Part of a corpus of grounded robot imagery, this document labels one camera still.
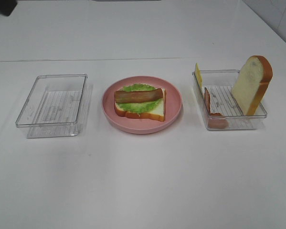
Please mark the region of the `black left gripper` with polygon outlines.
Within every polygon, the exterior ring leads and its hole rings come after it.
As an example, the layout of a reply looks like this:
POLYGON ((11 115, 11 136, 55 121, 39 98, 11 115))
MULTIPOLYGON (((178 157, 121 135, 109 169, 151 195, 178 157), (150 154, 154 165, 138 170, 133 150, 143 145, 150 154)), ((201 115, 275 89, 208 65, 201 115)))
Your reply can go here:
POLYGON ((0 0, 0 14, 10 16, 16 6, 16 0, 0 0))

